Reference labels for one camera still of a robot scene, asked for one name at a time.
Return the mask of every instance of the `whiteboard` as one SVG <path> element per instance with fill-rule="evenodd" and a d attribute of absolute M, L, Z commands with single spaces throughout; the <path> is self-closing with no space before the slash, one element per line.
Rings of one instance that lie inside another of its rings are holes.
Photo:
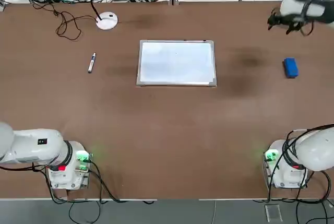
<path fill-rule="evenodd" d="M 137 85 L 216 86 L 213 41 L 141 40 Z"/>

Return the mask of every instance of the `whiteboard marker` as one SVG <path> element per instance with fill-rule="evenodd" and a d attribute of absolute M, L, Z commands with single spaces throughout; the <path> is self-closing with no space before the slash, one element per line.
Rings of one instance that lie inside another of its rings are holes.
<path fill-rule="evenodd" d="M 94 67 L 94 62 L 95 62 L 95 58 L 96 58 L 96 53 L 93 53 L 92 59 L 90 61 L 89 67 L 88 67 L 88 73 L 90 74 L 93 70 Z"/>

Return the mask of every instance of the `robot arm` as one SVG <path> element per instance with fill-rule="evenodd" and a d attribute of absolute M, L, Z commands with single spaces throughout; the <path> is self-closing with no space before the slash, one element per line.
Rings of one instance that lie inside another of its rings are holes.
<path fill-rule="evenodd" d="M 52 129 L 13 131 L 0 122 L 0 164 L 46 165 L 52 188 L 75 190 L 87 182 L 89 154 L 82 144 L 63 140 Z"/>
<path fill-rule="evenodd" d="M 275 25 L 286 25 L 289 27 L 289 34 L 314 22 L 334 27 L 334 0 L 283 0 L 280 8 L 274 9 L 271 13 L 268 30 Z"/>
<path fill-rule="evenodd" d="M 52 129 L 13 131 L 9 125 L 0 123 L 0 138 L 0 163 L 58 166 L 69 153 L 61 134 Z"/>
<path fill-rule="evenodd" d="M 296 131 L 304 133 L 297 138 L 276 140 L 265 152 L 265 178 L 271 178 L 275 187 L 300 188 L 306 183 L 308 169 L 322 171 L 334 167 L 333 124 L 292 132 Z"/>

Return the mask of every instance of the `blue eraser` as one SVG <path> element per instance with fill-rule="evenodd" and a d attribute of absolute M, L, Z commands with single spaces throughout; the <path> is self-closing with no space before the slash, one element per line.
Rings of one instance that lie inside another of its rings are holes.
<path fill-rule="evenodd" d="M 284 68 L 287 78 L 295 78 L 298 76 L 298 67 L 294 58 L 286 58 L 284 60 Z"/>

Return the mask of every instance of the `brown table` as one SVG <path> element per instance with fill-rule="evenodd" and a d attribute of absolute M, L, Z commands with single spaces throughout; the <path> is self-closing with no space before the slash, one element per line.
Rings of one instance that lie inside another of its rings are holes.
<path fill-rule="evenodd" d="M 81 142 L 120 198 L 265 198 L 269 144 L 334 115 L 334 30 L 316 24 L 306 38 L 268 32 L 277 4 L 99 4 L 119 24 L 101 31 L 80 20 L 77 42 L 55 34 L 61 19 L 52 13 L 10 5 L 0 14 L 0 120 Z M 89 4 L 56 7 L 93 15 Z M 141 39 L 213 40 L 218 86 L 137 87 Z M 298 78 L 285 78 L 286 57 L 296 58 Z M 49 197 L 41 174 L 1 171 L 0 185 L 1 198 Z M 75 197 L 97 198 L 97 185 Z M 326 186 L 317 174 L 301 197 L 321 197 Z"/>

